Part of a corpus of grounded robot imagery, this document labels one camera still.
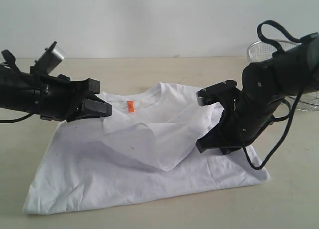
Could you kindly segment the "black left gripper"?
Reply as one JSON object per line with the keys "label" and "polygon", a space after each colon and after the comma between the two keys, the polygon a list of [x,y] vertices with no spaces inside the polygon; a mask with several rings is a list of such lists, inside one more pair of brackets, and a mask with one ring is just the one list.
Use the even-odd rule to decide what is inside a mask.
{"label": "black left gripper", "polygon": [[109,117],[112,105],[105,101],[84,99],[81,89],[100,93],[100,81],[88,78],[71,81],[65,75],[15,73],[7,65],[0,66],[0,107],[33,113],[46,120],[75,120]]}

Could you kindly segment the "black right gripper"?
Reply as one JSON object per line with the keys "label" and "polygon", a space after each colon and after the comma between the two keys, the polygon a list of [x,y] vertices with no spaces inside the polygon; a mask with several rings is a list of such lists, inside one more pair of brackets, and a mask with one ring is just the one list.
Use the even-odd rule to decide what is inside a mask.
{"label": "black right gripper", "polygon": [[272,123],[278,106],[278,99],[260,104],[247,94],[240,94],[234,106],[226,110],[220,123],[196,140],[198,151],[203,153],[208,149],[220,149],[222,155],[229,155],[242,149],[242,146],[251,145]]}

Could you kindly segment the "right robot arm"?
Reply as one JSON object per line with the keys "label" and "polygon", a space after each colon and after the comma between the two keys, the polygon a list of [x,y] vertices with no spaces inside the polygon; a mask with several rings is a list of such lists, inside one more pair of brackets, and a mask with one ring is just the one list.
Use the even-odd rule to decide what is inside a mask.
{"label": "right robot arm", "polygon": [[242,72],[242,89],[226,80],[197,91],[200,106],[219,102],[224,108],[220,121],[196,141],[200,153],[220,149],[227,155],[251,145],[274,121],[273,113],[287,96],[319,89],[319,35],[302,37],[302,43],[271,59],[252,62]]}

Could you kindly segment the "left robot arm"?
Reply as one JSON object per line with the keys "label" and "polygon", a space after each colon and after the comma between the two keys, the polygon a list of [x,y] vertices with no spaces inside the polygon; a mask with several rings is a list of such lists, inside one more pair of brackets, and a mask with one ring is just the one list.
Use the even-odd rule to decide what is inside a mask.
{"label": "left robot arm", "polygon": [[53,77],[37,65],[21,72],[9,50],[2,51],[0,106],[3,109],[38,115],[47,121],[75,121],[109,117],[112,105],[100,99],[100,82],[91,78],[71,81]]}

